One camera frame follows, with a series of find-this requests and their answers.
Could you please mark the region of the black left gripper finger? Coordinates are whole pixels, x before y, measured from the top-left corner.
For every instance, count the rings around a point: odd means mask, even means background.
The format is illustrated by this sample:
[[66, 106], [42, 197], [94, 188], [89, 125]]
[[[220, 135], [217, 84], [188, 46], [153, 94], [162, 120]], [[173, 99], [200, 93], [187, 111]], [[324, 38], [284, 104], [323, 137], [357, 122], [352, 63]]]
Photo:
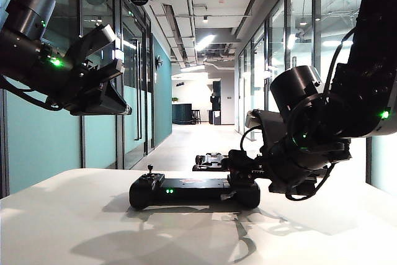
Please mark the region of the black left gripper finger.
[[103, 93], [103, 105], [106, 108], [127, 108], [128, 104], [124, 98], [117, 92], [113, 83], [106, 82]]

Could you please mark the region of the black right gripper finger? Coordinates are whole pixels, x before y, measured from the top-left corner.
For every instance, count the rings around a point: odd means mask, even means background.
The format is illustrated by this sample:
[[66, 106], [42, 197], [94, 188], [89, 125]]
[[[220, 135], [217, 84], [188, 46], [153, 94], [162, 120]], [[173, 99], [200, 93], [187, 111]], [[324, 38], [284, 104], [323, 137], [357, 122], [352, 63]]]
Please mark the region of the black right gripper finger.
[[243, 171], [238, 169], [232, 169], [227, 176], [227, 180], [230, 185], [251, 185], [254, 183], [257, 174], [252, 171]]
[[221, 161], [222, 169], [251, 169], [255, 167], [255, 160], [250, 158], [244, 150], [230, 150], [226, 158]]

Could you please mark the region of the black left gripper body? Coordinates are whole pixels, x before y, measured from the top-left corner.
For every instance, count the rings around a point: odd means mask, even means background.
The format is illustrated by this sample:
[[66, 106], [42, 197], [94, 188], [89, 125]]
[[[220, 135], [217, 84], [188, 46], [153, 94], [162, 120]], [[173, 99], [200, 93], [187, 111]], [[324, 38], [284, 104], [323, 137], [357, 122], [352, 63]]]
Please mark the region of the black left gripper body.
[[77, 95], [64, 104], [71, 115], [130, 115], [132, 108], [106, 108], [103, 93], [106, 82], [124, 72], [122, 60], [114, 59], [101, 68], [94, 67], [83, 77], [83, 85]]

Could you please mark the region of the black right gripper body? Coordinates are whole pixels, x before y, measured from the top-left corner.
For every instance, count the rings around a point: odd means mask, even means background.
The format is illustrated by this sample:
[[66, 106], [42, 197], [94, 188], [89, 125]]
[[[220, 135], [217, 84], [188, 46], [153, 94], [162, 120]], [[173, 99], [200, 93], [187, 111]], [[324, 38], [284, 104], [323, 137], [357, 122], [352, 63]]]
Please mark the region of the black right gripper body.
[[299, 147], [287, 138], [264, 141], [253, 178], [269, 179], [273, 193], [316, 193], [335, 165], [351, 159], [350, 139]]

